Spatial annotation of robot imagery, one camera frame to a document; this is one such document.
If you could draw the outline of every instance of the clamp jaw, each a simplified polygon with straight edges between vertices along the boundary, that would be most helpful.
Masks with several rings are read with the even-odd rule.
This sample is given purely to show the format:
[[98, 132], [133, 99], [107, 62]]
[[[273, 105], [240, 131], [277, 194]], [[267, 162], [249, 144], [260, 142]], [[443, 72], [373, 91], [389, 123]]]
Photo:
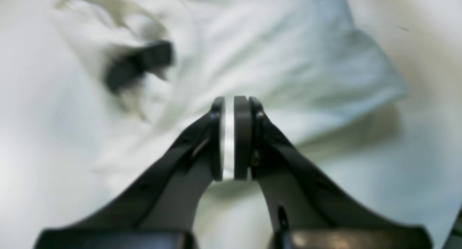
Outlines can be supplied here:
[[[222, 179], [224, 98], [185, 129], [165, 155], [103, 209], [45, 230], [35, 249], [198, 249], [192, 234], [203, 192]], [[270, 249], [430, 249], [421, 227], [361, 206], [301, 155], [260, 102], [238, 96], [235, 180], [258, 181], [274, 236]]]
[[234, 113], [234, 178], [258, 181], [274, 229], [271, 249], [432, 247], [423, 228], [392, 223], [342, 191], [271, 123], [256, 98], [235, 97]]

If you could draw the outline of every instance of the white fabric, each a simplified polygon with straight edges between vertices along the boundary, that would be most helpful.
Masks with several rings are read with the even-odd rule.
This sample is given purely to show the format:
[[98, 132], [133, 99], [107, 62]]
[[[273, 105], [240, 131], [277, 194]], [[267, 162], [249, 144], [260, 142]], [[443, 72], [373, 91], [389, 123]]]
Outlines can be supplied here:
[[[88, 169], [107, 145], [100, 136], [104, 109], [49, 24], [46, 10], [54, 1], [0, 0], [0, 248], [30, 249], [42, 228], [74, 223], [107, 201]], [[460, 5], [351, 4], [357, 24], [410, 83], [411, 96], [335, 134], [340, 137], [328, 145], [332, 149], [325, 143], [332, 137], [324, 137], [303, 151], [369, 208], [425, 224], [439, 249], [461, 203]], [[264, 248], [271, 230], [261, 193], [239, 183], [221, 185], [201, 201], [195, 225], [201, 245]]]
[[[61, 0], [55, 6], [56, 24], [96, 79], [103, 77], [103, 68], [117, 51], [129, 50], [130, 42], [143, 45], [137, 32], [143, 28], [128, 22], [119, 27], [106, 25], [105, 19], [114, 15], [116, 20], [128, 20], [124, 11], [116, 13], [114, 8], [136, 5], [144, 14], [165, 21], [167, 35], [183, 29], [170, 22], [172, 7], [158, 7], [158, 0], [112, 1], [116, 3], [112, 7], [104, 4], [109, 0]], [[147, 75], [141, 90], [125, 91], [119, 97], [143, 104], [137, 105], [142, 106], [141, 114], [159, 116], [147, 116], [150, 125], [142, 132], [128, 129], [112, 138], [117, 144], [107, 145], [97, 168], [114, 193], [158, 159], [188, 122], [208, 110], [216, 96], [256, 96], [289, 139], [303, 144], [406, 94], [403, 80], [386, 55], [354, 26], [346, 0], [183, 1], [197, 20], [202, 39], [191, 40], [203, 43], [204, 58], [195, 78], [178, 71], [170, 78], [182, 78], [196, 91], [189, 96], [174, 80], [166, 84]], [[145, 28], [161, 27], [154, 19], [145, 21], [149, 22]], [[182, 60], [187, 55], [177, 39], [173, 35], [171, 40]], [[177, 117], [168, 114], [164, 107], [171, 99], [187, 102], [189, 110]], [[169, 124], [163, 117], [169, 118]], [[232, 172], [231, 147], [228, 142], [226, 169]]]

